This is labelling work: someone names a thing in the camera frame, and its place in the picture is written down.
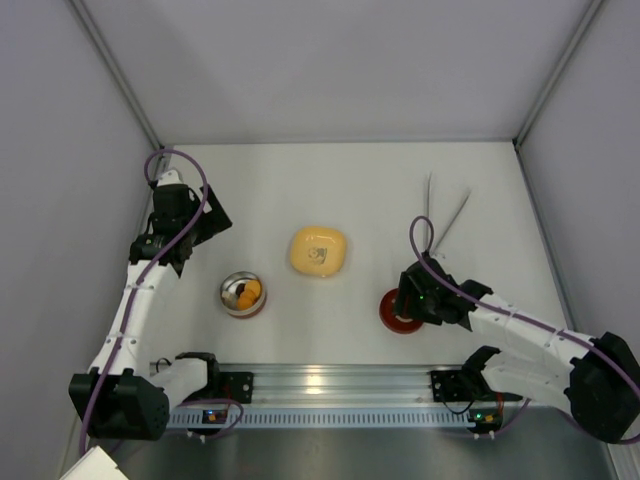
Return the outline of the red round lid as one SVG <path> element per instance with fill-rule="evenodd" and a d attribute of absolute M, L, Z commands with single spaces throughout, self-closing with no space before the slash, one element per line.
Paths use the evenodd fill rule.
<path fill-rule="evenodd" d="M 379 317 L 382 323 L 390 331 L 401 334 L 409 335 L 419 331 L 424 325 L 423 322 L 408 318 L 400 317 L 393 313 L 393 307 L 397 295 L 397 289 L 388 291 L 381 299 L 379 304 Z"/>

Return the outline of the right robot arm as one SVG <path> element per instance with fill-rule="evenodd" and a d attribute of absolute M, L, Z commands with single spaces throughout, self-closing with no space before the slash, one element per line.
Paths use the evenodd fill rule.
<path fill-rule="evenodd" d="M 474 335 L 480 346 L 461 372 L 475 395 L 530 399 L 602 442 L 629 442 L 639 417 L 639 363 L 620 336 L 593 337 L 531 318 L 480 282 L 456 283 L 430 257 L 401 273 L 392 316 Z"/>

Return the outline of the round ridged biscuit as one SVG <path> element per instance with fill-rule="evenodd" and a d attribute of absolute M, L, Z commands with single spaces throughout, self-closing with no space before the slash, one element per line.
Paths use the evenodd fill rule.
<path fill-rule="evenodd" d="M 251 291 L 257 298 L 259 298 L 261 296 L 262 286 L 261 286 L 261 283 L 258 280 L 250 280 L 246 284 L 245 289 L 247 291 Z"/>

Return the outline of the metal serving tongs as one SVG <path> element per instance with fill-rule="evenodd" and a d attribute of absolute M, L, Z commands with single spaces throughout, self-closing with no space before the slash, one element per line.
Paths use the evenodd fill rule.
<path fill-rule="evenodd" d="M 424 230 L 423 246 L 432 256 L 438 255 L 440 248 L 450 236 L 472 195 L 469 186 L 449 183 L 430 171 L 424 180 L 424 215 L 432 226 Z"/>

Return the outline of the swirl butter cookie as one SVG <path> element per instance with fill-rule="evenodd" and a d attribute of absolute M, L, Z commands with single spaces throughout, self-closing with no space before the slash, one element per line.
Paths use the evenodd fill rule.
<path fill-rule="evenodd" d="M 236 301 L 236 309 L 244 311 L 250 309 L 255 303 L 257 298 L 251 291 L 243 292 Z"/>

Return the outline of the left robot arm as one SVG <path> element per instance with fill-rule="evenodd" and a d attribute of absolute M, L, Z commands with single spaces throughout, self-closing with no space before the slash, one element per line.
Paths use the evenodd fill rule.
<path fill-rule="evenodd" d="M 214 354 L 181 353 L 153 375 L 151 346 L 195 247 L 232 222 L 210 186 L 194 191 L 175 168 L 152 186 L 153 210 L 146 230 L 130 247 L 125 288 L 112 326 L 87 372 L 74 375 L 68 387 L 88 438 L 157 440 L 174 408 L 212 398 L 220 389 Z"/>

